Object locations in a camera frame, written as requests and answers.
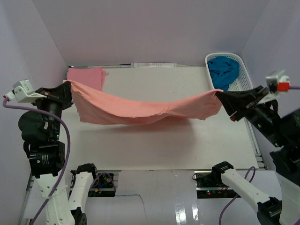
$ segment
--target white basket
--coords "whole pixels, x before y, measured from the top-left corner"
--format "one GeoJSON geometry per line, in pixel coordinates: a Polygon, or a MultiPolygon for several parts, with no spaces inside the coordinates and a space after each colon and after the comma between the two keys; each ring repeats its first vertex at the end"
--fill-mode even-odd
{"type": "Polygon", "coordinates": [[[245,64],[244,64],[243,60],[240,58],[240,56],[233,54],[233,53],[223,53],[223,52],[222,53],[212,53],[212,54],[209,54],[208,56],[206,56],[206,58],[205,58],[206,70],[207,70],[207,75],[209,77],[211,88],[214,88],[214,86],[212,84],[210,70],[208,68],[207,62],[211,59],[214,59],[217,56],[226,56],[228,58],[238,61],[238,63],[240,64],[240,70],[239,70],[240,74],[239,74],[238,78],[232,84],[229,85],[229,89],[228,89],[229,91],[241,91],[241,90],[253,89],[253,85],[251,83],[249,74],[248,74],[245,64]]]}

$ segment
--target pink towel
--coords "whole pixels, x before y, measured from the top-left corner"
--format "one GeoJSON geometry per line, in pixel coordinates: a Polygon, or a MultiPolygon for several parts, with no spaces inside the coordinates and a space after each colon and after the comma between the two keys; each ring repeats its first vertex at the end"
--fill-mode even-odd
{"type": "Polygon", "coordinates": [[[96,90],[102,90],[105,76],[106,74],[102,67],[88,69],[70,68],[67,73],[68,80],[82,83],[96,90]]]}
{"type": "Polygon", "coordinates": [[[219,112],[222,104],[217,91],[173,102],[141,102],[103,93],[70,81],[74,103],[81,122],[95,124],[149,124],[167,116],[205,120],[219,112]]]}

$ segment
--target perforated basket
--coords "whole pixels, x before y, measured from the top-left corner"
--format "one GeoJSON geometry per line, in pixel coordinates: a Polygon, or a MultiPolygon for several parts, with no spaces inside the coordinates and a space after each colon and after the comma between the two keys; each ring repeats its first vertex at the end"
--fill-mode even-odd
{"type": "Polygon", "coordinates": [[[251,83],[249,74],[246,70],[245,64],[243,62],[243,60],[240,58],[240,56],[233,54],[233,53],[212,53],[209,54],[208,56],[206,56],[205,58],[205,64],[206,64],[206,70],[207,70],[207,75],[209,77],[209,81],[211,84],[211,88],[214,88],[212,80],[211,80],[211,76],[210,76],[210,70],[208,68],[208,64],[207,62],[211,59],[214,59],[217,56],[226,56],[228,58],[234,59],[236,61],[238,61],[238,63],[240,64],[240,74],[238,76],[238,78],[229,85],[229,91],[241,91],[241,90],[249,90],[253,88],[253,85],[251,83]]]}

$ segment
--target white table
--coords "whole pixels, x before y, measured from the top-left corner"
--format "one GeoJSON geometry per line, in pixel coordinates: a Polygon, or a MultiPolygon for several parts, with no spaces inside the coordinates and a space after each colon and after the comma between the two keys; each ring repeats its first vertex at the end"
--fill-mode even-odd
{"type": "MultiPolygon", "coordinates": [[[[208,91],[204,67],[105,69],[103,91],[142,101],[173,101],[208,91]]],[[[258,167],[245,122],[222,108],[207,120],[167,118],[150,125],[82,123],[76,107],[63,111],[71,133],[68,170],[94,163],[99,170],[202,170],[228,161],[258,167]]],[[[60,140],[67,143],[64,129],[60,140]]]]}

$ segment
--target gray wall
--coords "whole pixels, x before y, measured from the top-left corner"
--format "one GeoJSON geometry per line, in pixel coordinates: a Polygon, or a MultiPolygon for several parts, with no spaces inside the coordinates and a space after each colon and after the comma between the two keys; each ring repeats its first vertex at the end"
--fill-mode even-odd
{"type": "MultiPolygon", "coordinates": [[[[39,88],[54,87],[65,77],[68,68],[31,0],[0,1],[0,40],[1,95],[24,78],[39,88]]],[[[18,223],[30,174],[18,129],[18,119],[23,113],[0,107],[0,224],[3,225],[18,223]]]]}
{"type": "MultiPolygon", "coordinates": [[[[241,54],[254,85],[266,85],[265,77],[282,69],[293,85],[300,85],[299,24],[299,1],[269,1],[241,54]]],[[[294,90],[278,100],[281,116],[299,108],[299,96],[294,90]]],[[[269,153],[276,148],[256,130],[255,135],[266,165],[275,169],[269,153]]]]}
{"type": "Polygon", "coordinates": [[[203,65],[240,53],[269,0],[33,0],[68,65],[203,65]]]}

